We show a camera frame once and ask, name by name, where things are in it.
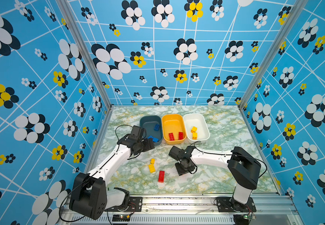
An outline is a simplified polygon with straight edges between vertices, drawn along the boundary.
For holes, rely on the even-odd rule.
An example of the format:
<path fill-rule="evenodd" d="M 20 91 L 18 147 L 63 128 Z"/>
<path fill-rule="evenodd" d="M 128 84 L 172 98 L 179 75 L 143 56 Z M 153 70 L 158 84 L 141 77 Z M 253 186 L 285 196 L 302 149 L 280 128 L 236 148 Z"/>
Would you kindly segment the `blue lego brick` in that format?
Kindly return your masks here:
<path fill-rule="evenodd" d="M 154 131 L 158 131 L 160 129 L 160 125 L 159 124 L 156 124 L 155 126 L 154 126 Z"/>
<path fill-rule="evenodd" d="M 149 136 L 148 139 L 152 139 L 153 142 L 159 142 L 159 139 L 153 136 Z"/>

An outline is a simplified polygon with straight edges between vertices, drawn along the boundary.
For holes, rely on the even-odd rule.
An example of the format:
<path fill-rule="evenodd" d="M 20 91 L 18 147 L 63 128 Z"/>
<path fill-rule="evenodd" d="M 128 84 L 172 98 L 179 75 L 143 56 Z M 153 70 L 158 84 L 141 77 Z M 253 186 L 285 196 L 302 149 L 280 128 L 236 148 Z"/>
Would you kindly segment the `dark teal plastic bin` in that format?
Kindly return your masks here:
<path fill-rule="evenodd" d="M 154 131 L 154 126 L 156 124 L 160 125 L 160 129 L 158 131 Z M 161 117 L 159 117 L 158 115 L 144 116 L 140 119 L 140 126 L 146 130 L 146 138 L 148 138 L 149 136 L 153 136 L 159 139 L 159 142 L 154 143 L 155 146 L 161 144 L 163 139 Z"/>

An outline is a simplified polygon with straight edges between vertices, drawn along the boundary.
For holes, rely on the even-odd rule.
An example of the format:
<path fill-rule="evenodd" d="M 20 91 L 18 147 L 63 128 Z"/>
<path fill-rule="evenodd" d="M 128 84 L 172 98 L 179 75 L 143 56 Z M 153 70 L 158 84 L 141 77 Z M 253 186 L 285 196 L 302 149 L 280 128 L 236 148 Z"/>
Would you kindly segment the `long red lego brick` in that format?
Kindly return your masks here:
<path fill-rule="evenodd" d="M 165 171 L 160 171 L 158 176 L 158 182 L 164 183 Z"/>

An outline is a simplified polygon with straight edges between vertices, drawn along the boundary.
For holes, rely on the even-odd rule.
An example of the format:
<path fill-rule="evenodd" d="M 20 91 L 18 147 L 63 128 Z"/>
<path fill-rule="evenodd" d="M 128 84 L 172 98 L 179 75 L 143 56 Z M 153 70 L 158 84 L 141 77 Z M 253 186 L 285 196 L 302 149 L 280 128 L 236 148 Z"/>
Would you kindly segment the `yellow lego brick long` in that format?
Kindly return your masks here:
<path fill-rule="evenodd" d="M 148 168 L 149 168 L 150 173 L 154 173 L 156 171 L 155 167 L 154 167 L 154 164 L 149 164 Z"/>

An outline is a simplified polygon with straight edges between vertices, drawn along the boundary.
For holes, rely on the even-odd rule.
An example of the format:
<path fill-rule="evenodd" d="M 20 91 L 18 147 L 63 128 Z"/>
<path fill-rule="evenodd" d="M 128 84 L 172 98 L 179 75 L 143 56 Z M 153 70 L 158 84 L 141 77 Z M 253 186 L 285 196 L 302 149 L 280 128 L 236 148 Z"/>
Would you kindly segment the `yellow plastic bin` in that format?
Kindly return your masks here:
<path fill-rule="evenodd" d="M 183 117 L 180 114 L 167 114 L 162 117 L 162 132 L 163 138 L 169 145 L 176 145 L 183 143 L 187 137 L 185 124 L 183 121 Z M 178 133 L 184 133 L 184 139 L 178 139 Z M 169 133 L 173 133 L 175 137 L 175 141 L 169 140 Z"/>

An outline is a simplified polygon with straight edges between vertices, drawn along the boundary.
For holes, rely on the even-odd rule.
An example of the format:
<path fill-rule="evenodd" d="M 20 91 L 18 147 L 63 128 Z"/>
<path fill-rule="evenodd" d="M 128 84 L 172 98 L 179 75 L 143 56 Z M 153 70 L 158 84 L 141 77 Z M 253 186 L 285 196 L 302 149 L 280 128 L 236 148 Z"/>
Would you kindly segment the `white plastic bin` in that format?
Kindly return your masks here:
<path fill-rule="evenodd" d="M 183 120 L 185 123 L 187 139 L 190 143 L 194 143 L 195 141 L 206 142 L 210 138 L 210 132 L 207 127 L 207 123 L 202 114 L 199 113 L 191 113 L 183 116 Z M 197 128 L 198 138 L 197 140 L 192 139 L 192 127 Z"/>

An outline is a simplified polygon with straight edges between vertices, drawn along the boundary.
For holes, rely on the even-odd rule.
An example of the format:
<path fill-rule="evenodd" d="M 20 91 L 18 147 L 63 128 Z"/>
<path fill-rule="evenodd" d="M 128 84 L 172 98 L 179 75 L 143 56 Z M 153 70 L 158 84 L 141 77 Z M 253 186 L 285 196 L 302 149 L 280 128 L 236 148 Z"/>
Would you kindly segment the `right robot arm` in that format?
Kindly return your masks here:
<path fill-rule="evenodd" d="M 256 210 L 252 206 L 250 197 L 253 190 L 257 188 L 260 178 L 261 163 L 241 147 L 234 147 L 231 151 L 212 153 L 199 150 L 189 145 L 185 149 L 173 146 L 169 156 L 176 160 L 178 175 L 197 172 L 198 165 L 208 165 L 227 169 L 236 181 L 232 197 L 222 205 L 234 212 Z"/>

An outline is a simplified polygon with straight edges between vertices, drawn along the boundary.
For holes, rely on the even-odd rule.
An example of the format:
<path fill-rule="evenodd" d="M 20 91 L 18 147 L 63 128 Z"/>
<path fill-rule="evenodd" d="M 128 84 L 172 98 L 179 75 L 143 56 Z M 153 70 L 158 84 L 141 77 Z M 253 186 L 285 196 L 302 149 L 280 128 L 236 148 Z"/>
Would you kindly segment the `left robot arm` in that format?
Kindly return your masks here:
<path fill-rule="evenodd" d="M 98 219 L 107 209 L 126 209 L 129 191 L 123 188 L 108 190 L 106 184 L 113 174 L 128 160 L 155 148 L 146 131 L 132 126 L 129 134 L 117 141 L 116 146 L 102 163 L 88 173 L 79 173 L 73 183 L 69 209 L 91 219 Z"/>

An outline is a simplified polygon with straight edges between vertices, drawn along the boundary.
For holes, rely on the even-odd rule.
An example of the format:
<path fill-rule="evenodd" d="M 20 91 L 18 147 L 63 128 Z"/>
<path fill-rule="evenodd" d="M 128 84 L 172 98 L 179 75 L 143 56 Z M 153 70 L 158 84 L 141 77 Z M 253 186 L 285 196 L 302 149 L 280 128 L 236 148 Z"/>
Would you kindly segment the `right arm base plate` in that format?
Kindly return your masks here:
<path fill-rule="evenodd" d="M 213 204 L 218 208 L 219 212 L 256 212 L 254 201 L 251 197 L 248 198 L 246 204 L 239 203 L 233 197 L 217 197 Z"/>

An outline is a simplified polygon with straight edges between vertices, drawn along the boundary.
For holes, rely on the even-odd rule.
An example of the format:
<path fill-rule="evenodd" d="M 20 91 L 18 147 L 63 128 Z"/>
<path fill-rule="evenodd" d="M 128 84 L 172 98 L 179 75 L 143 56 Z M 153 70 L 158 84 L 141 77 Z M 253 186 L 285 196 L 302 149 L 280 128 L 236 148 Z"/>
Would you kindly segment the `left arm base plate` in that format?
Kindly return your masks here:
<path fill-rule="evenodd" d="M 141 212 L 142 210 L 142 197 L 129 197 L 128 201 L 124 201 L 120 206 L 113 206 L 111 208 L 106 208 L 105 211 L 108 212 Z"/>

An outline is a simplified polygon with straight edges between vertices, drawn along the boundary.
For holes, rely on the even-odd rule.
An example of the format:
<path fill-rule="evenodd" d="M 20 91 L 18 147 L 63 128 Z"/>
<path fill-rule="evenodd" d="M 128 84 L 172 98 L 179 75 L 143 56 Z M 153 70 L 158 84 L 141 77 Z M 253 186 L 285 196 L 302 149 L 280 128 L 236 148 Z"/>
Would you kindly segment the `aluminium front rail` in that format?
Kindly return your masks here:
<path fill-rule="evenodd" d="M 253 194 L 243 212 L 231 211 L 218 195 L 141 195 L 136 210 L 109 210 L 93 220 L 64 210 L 63 225 L 301 225 L 292 198 Z"/>

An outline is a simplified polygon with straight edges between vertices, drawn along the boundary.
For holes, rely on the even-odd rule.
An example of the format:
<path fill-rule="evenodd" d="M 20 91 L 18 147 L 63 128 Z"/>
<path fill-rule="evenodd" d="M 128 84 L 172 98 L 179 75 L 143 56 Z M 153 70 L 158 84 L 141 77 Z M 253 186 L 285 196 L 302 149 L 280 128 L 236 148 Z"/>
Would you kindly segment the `left corner aluminium post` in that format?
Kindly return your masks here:
<path fill-rule="evenodd" d="M 107 107 L 107 112 L 109 112 L 111 110 L 112 104 L 108 98 L 106 91 L 104 90 L 102 81 L 101 81 L 100 76 L 97 72 L 97 69 L 95 68 L 93 60 L 89 55 L 88 48 L 84 43 L 84 40 L 83 40 L 82 35 L 78 28 L 78 24 L 74 20 L 73 12 L 70 9 L 67 1 L 57 0 L 56 2 L 58 4 L 58 7 L 59 7 L 64 19 L 67 21 L 67 23 L 69 25 L 69 29 L 72 34 L 72 37 L 73 37 L 74 41 L 76 42 L 76 45 L 78 46 L 80 53 L 82 54 L 82 58 L 84 59 L 87 69 L 89 70 L 89 72 L 92 76 L 93 82 L 96 85 L 99 93 L 101 94 L 101 97 L 105 103 L 105 106 Z"/>

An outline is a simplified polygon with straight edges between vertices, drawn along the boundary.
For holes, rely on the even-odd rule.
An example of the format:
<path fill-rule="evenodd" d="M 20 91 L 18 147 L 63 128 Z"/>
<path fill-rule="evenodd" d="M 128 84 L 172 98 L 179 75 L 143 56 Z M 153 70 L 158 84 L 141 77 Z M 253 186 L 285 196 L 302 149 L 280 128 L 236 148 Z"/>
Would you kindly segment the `corner aluminium post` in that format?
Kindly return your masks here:
<path fill-rule="evenodd" d="M 248 102 L 248 100 L 250 99 L 250 97 L 252 96 L 257 83 L 262 79 L 264 73 L 266 72 L 272 60 L 274 59 L 280 45 L 286 39 L 287 35 L 293 28 L 294 24 L 296 23 L 297 19 L 301 15 L 301 12 L 303 11 L 307 3 L 308 0 L 295 1 L 295 4 L 292 7 L 289 17 L 287 18 L 282 28 L 279 30 L 275 40 L 273 41 L 271 47 L 267 51 L 267 54 L 265 55 L 257 74 L 250 82 L 244 96 L 242 97 L 241 103 L 238 105 L 240 111 L 243 111 L 243 108 Z"/>
<path fill-rule="evenodd" d="M 74 20 L 73 12 L 70 9 L 67 1 L 57 0 L 56 2 L 58 4 L 58 7 L 59 7 L 64 19 L 67 21 L 67 23 L 69 25 L 69 29 L 72 34 L 72 37 L 73 37 L 74 41 L 76 42 L 76 45 L 78 46 L 80 53 L 82 54 L 82 58 L 84 59 L 87 69 L 89 70 L 89 72 L 92 76 L 93 82 L 96 85 L 99 93 L 101 94 L 101 97 L 105 103 L 105 106 L 107 107 L 107 112 L 109 112 L 111 110 L 112 104 L 108 98 L 106 91 L 104 90 L 102 81 L 101 81 L 100 76 L 97 72 L 97 69 L 95 68 L 93 60 L 89 55 L 88 48 L 84 43 L 84 40 L 83 40 L 82 35 L 78 28 L 78 24 Z"/>

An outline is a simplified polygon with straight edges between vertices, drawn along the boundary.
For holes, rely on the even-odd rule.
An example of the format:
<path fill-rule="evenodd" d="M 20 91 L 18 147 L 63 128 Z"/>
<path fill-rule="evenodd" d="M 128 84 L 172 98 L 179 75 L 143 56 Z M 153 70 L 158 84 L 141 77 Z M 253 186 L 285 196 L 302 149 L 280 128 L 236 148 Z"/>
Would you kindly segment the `right corner aluminium post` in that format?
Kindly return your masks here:
<path fill-rule="evenodd" d="M 267 51 L 267 54 L 265 55 L 257 74 L 250 82 L 244 96 L 242 97 L 241 103 L 238 105 L 240 111 L 243 111 L 243 108 L 248 102 L 248 100 L 250 99 L 250 97 L 252 96 L 257 83 L 262 79 L 264 73 L 266 72 L 272 60 L 274 59 L 280 45 L 286 39 L 287 35 L 293 28 L 294 24 L 296 23 L 297 19 L 301 15 L 301 12 L 303 11 L 307 3 L 308 0 L 295 1 L 295 4 L 292 7 L 289 17 L 287 18 L 282 28 L 279 30 L 275 40 L 273 41 L 271 47 Z"/>

